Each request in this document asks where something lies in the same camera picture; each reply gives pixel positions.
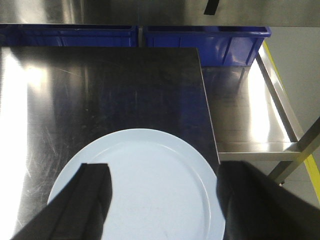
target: yellow tape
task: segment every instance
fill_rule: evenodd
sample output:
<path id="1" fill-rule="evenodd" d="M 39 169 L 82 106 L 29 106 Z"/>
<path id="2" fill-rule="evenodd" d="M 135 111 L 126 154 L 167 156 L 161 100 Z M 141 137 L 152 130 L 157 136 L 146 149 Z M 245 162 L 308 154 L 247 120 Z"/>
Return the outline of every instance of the yellow tape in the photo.
<path id="1" fill-rule="evenodd" d="M 281 81 L 281 77 L 279 75 L 279 72 L 278 72 L 278 69 L 276 67 L 276 64 L 274 62 L 274 59 L 272 58 L 271 56 L 271 53 L 270 53 L 270 50 L 269 50 L 269 47 L 267 45 L 267 43 L 264 41 L 263 42 L 263 47 L 272 63 L 272 66 L 274 68 L 274 71 L 276 72 L 279 80 L 280 80 L 280 83 L 284 88 L 284 85 Z M 318 198 L 318 201 L 319 201 L 319 204 L 320 204 L 320 172 L 319 172 L 319 169 L 318 169 L 318 166 L 316 164 L 316 161 L 314 159 L 314 157 L 312 155 L 308 156 L 306 158 L 306 160 L 304 160 L 304 165 L 305 165 L 305 168 L 309 174 L 309 177 L 310 177 L 310 180 L 311 180 L 311 183 L 313 185 L 313 188 L 314 188 L 314 191 L 315 191 L 315 194 L 316 194 L 316 197 Z"/>
<path id="2" fill-rule="evenodd" d="M 320 203 L 320 172 L 314 157 L 312 155 L 308 156 L 307 159 L 304 160 L 304 165 L 309 174 L 316 197 Z"/>

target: plate rim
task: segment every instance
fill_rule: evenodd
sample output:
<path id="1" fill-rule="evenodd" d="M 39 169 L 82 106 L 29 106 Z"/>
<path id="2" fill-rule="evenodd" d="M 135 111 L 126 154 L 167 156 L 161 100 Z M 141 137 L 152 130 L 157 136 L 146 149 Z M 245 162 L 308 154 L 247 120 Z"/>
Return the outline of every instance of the plate rim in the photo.
<path id="1" fill-rule="evenodd" d="M 136 132 L 136 133 L 143 133 L 143 134 L 152 134 L 152 135 L 163 135 L 163 136 L 166 136 L 167 138 L 172 138 L 174 139 L 175 141 L 177 141 L 178 143 L 184 145 L 185 147 L 188 147 L 190 150 L 192 150 L 194 152 L 194 154 L 197 154 L 199 155 L 199 157 L 201 157 L 203 159 L 203 163 L 206 165 L 206 168 L 210 171 L 211 173 L 211 177 L 212 177 L 212 180 L 215 181 L 215 183 L 213 184 L 213 190 L 214 190 L 214 197 L 210 197 L 208 195 L 208 190 L 207 190 L 207 187 L 206 187 L 206 184 L 204 184 L 203 182 L 203 178 L 204 176 L 202 176 L 201 174 L 198 174 L 197 171 L 195 171 L 195 169 L 192 167 L 192 165 L 190 165 L 190 162 L 187 163 L 188 167 L 189 168 L 192 168 L 192 170 L 198 175 L 199 177 L 199 180 L 201 181 L 201 184 L 203 185 L 203 188 L 205 190 L 205 194 L 206 194 L 206 197 L 207 197 L 207 201 L 208 201 L 208 207 L 209 207 L 209 227 L 208 227 L 208 230 L 206 232 L 206 238 L 205 239 L 210 239 L 212 240 L 212 237 L 214 237 L 213 239 L 214 240 L 222 240 L 223 239 L 223 236 L 224 236 L 224 232 L 225 232 L 225 218 L 222 214 L 222 211 L 221 211 L 221 208 L 219 206 L 219 201 L 218 201 L 218 197 L 217 197 L 217 192 L 216 192 L 216 189 L 217 189 L 217 176 L 216 174 L 214 173 L 212 167 L 209 165 L 209 163 L 207 162 L 207 160 L 202 156 L 202 154 L 200 152 L 198 152 L 192 145 L 190 145 L 188 142 L 184 141 L 183 139 L 173 135 L 173 134 L 170 134 L 168 132 L 165 132 L 165 131 L 161 131 L 161 130 L 157 130 L 157 129 L 152 129 L 152 128 L 128 128 L 128 129 L 123 129 L 123 130 L 119 130 L 119 131 L 115 131 L 115 132 L 112 132 L 112 133 L 109 133 L 109 134 L 106 134 L 104 136 L 101 136 L 99 138 L 97 138 L 96 140 L 90 142 L 89 144 L 87 144 L 86 146 L 84 146 L 81 150 L 79 150 L 69 161 L 68 163 L 63 167 L 63 169 L 61 170 L 61 172 L 59 173 L 58 177 L 56 178 L 56 180 L 54 181 L 54 184 L 51 188 L 51 191 L 50 191 L 50 194 L 49 194 L 49 197 L 48 197 L 48 201 L 47 203 L 49 204 L 54 198 L 56 195 L 59 194 L 60 190 L 56 190 L 56 192 L 54 191 L 55 189 L 59 189 L 58 185 L 62 185 L 63 184 L 60 184 L 60 182 L 65 182 L 62 180 L 62 177 L 64 175 L 64 172 L 68 172 L 68 169 L 72 169 L 72 165 L 74 164 L 81 164 L 81 163 L 90 163 L 90 160 L 87 160 L 87 161 L 81 161 L 81 158 L 79 156 L 81 156 L 82 154 L 85 154 L 86 151 L 90 150 L 92 147 L 95 147 L 96 145 L 98 145 L 99 142 L 101 141 L 105 141 L 105 140 L 108 140 L 110 138 L 113 138 L 114 136 L 121 136 L 121 135 L 126 135 L 127 132 Z M 109 147 L 107 148 L 104 148 L 102 151 L 99 151 L 97 152 L 96 154 L 92 154 L 93 156 L 90 158 L 91 160 L 94 161 L 94 159 L 99 156 L 100 154 L 102 154 L 103 152 L 107 151 Z M 181 155 L 181 151 L 174 151 L 176 153 L 178 153 L 179 155 Z M 212 201 L 213 202 L 217 202 L 218 204 L 218 207 L 219 209 L 217 209 L 218 207 L 215 208 L 215 204 L 212 204 Z M 218 223 L 220 223 L 220 226 L 217 226 L 217 227 L 213 227 L 212 224 L 213 224 L 213 220 L 214 219 L 222 219 L 220 221 L 216 221 Z"/>

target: metal tabletop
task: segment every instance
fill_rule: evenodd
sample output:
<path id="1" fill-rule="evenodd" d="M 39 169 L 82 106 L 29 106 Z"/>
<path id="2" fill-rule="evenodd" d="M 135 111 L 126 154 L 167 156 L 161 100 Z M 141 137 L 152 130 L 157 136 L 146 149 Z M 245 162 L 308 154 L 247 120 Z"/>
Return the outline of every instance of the metal tabletop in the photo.
<path id="1" fill-rule="evenodd" d="M 165 131 L 218 166 L 195 48 L 2 47 L 0 76 L 1 239 L 47 204 L 73 155 L 106 134 Z"/>
<path id="2" fill-rule="evenodd" d="M 0 0 L 1 24 L 320 27 L 318 0 Z"/>

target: metal edge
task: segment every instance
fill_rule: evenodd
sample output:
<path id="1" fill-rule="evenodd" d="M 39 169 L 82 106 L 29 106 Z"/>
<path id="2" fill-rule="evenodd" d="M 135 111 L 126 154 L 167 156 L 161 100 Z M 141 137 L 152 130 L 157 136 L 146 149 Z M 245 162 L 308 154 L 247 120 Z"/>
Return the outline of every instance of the metal edge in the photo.
<path id="1" fill-rule="evenodd" d="M 292 142 L 217 143 L 220 161 L 292 161 L 300 152 Z"/>
<path id="2" fill-rule="evenodd" d="M 201 74 L 201 78 L 202 78 L 202 85 L 203 85 L 203 90 L 204 90 L 204 96 L 205 96 L 205 101 L 206 101 L 206 106 L 207 106 L 207 110 L 208 110 L 208 114 L 209 114 L 209 119 L 210 119 L 210 124 L 211 124 L 211 129 L 212 129 L 212 135 L 213 135 L 213 143 L 215 144 L 215 152 L 216 152 L 216 156 L 218 158 L 218 166 L 221 163 L 220 157 L 219 157 L 219 151 L 218 151 L 218 146 L 217 146 L 217 141 L 216 141 L 216 135 L 215 135 L 215 130 L 214 130 L 214 125 L 212 122 L 212 117 L 211 117 L 211 113 L 210 113 L 210 107 L 209 107 L 209 102 L 208 102 L 208 96 L 207 96 L 207 90 L 206 90 L 206 85 L 205 85 L 205 80 L 204 80 L 204 75 L 202 73 L 202 68 L 201 68 L 201 61 L 200 61 L 200 55 L 199 55 L 199 51 L 198 49 L 196 49 L 196 52 L 198 54 L 198 60 L 199 60 L 199 66 L 200 66 L 200 74 Z M 218 170 L 218 166 L 213 169 L 213 171 L 216 173 Z"/>
<path id="3" fill-rule="evenodd" d="M 256 61 L 260 67 L 265 83 L 270 91 L 271 97 L 279 112 L 289 139 L 292 142 L 297 142 L 303 136 L 304 132 L 300 127 L 298 119 L 290 105 L 287 94 L 282 87 L 282 84 L 264 46 L 259 49 Z"/>
<path id="4" fill-rule="evenodd" d="M 279 72 L 277 70 L 277 67 L 273 61 L 273 58 L 271 56 L 271 53 L 269 51 L 268 45 L 266 42 L 263 43 L 262 48 L 260 49 L 261 51 L 261 55 L 264 56 L 264 62 L 268 62 L 268 64 L 270 65 L 270 68 L 272 70 L 272 72 L 274 72 L 273 74 L 276 76 L 276 78 L 278 79 L 280 86 L 282 88 L 282 91 L 284 92 L 284 94 L 286 94 L 284 88 L 281 85 L 281 79 L 279 76 Z M 291 116 L 293 116 L 291 118 L 291 120 L 293 121 L 294 124 L 294 129 L 296 131 L 296 137 L 297 139 L 299 139 L 299 142 L 297 142 L 295 144 L 296 148 L 300 148 L 302 149 L 302 152 L 299 153 L 299 155 L 297 157 L 295 157 L 294 161 L 283 161 L 280 162 L 273 170 L 272 172 L 269 174 L 269 177 L 271 179 L 273 179 L 276 183 L 280 184 L 280 183 L 284 183 L 284 180 L 286 177 L 288 177 L 302 162 L 305 163 L 305 167 L 307 169 L 307 172 L 310 176 L 310 180 L 312 182 L 313 188 L 316 192 L 316 195 L 318 197 L 318 199 L 320 200 L 320 185 L 319 185 L 319 169 L 318 166 L 315 162 L 315 159 L 312 156 L 312 152 L 311 150 L 315 150 L 314 147 L 319 145 L 319 136 L 313 136 L 315 139 L 314 141 L 311 141 L 310 144 L 304 144 L 304 138 L 307 138 L 304 135 L 304 132 L 295 116 L 295 114 L 293 113 Z"/>
<path id="5" fill-rule="evenodd" d="M 303 163 L 320 145 L 320 117 L 297 142 L 302 150 L 291 162 L 280 162 L 269 174 L 276 183 L 282 183 L 301 163 Z"/>

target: black tape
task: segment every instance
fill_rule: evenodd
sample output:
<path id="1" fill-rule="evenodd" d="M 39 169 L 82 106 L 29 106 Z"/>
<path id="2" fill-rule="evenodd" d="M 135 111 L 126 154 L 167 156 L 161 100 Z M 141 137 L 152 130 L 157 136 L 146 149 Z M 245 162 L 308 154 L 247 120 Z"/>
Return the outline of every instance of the black tape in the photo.
<path id="1" fill-rule="evenodd" d="M 204 15 L 215 15 L 218 8 L 219 1 L 220 0 L 208 0 L 208 3 L 204 10 Z"/>

